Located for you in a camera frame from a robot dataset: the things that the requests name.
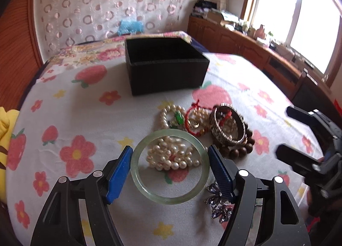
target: red string bracelet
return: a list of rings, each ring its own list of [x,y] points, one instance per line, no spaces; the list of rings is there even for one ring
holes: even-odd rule
[[[198,109],[198,108],[203,108],[203,109],[208,109],[208,110],[211,110],[211,108],[206,108],[206,107],[202,107],[202,106],[199,106],[199,100],[197,100],[196,103],[192,103],[191,104],[191,107],[188,109],[188,111],[186,111],[186,114],[185,114],[185,121],[184,121],[184,126],[185,126],[185,129],[187,132],[189,132],[191,135],[195,136],[195,137],[200,137],[202,135],[204,135],[208,129],[205,128],[205,129],[201,129],[199,132],[192,132],[190,130],[190,127],[189,127],[189,121],[188,121],[188,118],[189,118],[189,113],[192,109]]]
[[[230,117],[231,117],[231,111],[228,111],[227,114],[224,116],[224,118],[220,121],[218,125],[223,126],[224,122],[228,120]]]

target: floral bedsheet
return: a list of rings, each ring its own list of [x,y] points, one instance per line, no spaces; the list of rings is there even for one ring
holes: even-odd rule
[[[9,214],[24,246],[30,245],[41,209],[60,176],[74,180],[103,169],[126,145],[134,148],[159,129],[159,112],[169,104],[188,108],[197,100],[204,106],[232,103],[256,141],[253,152],[238,159],[237,166],[260,178],[282,176],[297,203],[302,201],[306,190],[302,177],[277,160],[274,152],[287,143],[321,157],[309,127],[286,116],[291,102],[249,61],[235,55],[204,55],[210,64],[201,88],[136,97],[130,90],[124,43],[118,38],[69,47],[50,60],[23,104],[7,159]],[[209,134],[200,140],[204,146],[212,142]],[[163,196],[189,191],[201,170],[158,172],[147,168],[143,159],[140,166],[145,184]],[[208,184],[213,180],[211,173]],[[124,245],[217,245],[226,224],[210,218],[211,209],[204,204],[208,196],[203,190],[186,203],[159,205],[137,190],[129,174],[109,210]],[[80,212],[87,245],[94,245],[84,201]],[[260,210],[255,214],[247,245],[254,245],[257,234]]]

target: yellow pillow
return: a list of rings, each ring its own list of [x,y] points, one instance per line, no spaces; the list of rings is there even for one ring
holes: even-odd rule
[[[7,113],[0,107],[0,201],[6,200],[6,160],[12,131],[17,121],[19,111],[9,110]]]

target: jade bangle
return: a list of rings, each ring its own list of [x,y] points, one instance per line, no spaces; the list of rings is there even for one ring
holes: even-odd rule
[[[152,141],[154,141],[155,139],[158,139],[164,136],[176,136],[176,137],[180,137],[180,138],[187,140],[196,148],[196,150],[199,152],[199,155],[202,158],[202,174],[198,183],[191,191],[179,197],[174,197],[174,198],[162,197],[151,191],[148,191],[146,186],[141,181],[141,178],[139,175],[138,163],[139,163],[140,155],[143,152],[144,148],[146,148],[146,146],[150,144]],[[191,134],[185,131],[179,130],[179,129],[162,129],[162,130],[155,131],[151,133],[150,135],[146,136],[136,146],[132,155],[132,159],[131,159],[131,174],[132,174],[134,184],[136,185],[138,190],[150,200],[156,203],[164,204],[164,205],[176,205],[179,203],[184,203],[192,199],[198,193],[200,193],[208,179],[209,168],[210,168],[210,165],[209,165],[208,154],[205,148],[203,147],[203,145],[201,144],[201,142],[198,141]]]

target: metal bangle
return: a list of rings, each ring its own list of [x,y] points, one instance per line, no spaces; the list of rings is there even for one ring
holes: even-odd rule
[[[220,128],[218,124],[218,114],[220,112],[231,111],[231,115],[236,121],[236,126],[238,130],[238,140],[230,139]],[[221,105],[215,105],[209,116],[209,122],[211,127],[211,132],[214,137],[224,146],[235,146],[242,145],[246,141],[246,127],[243,122],[242,116],[237,113],[237,111],[227,103],[221,103]]]

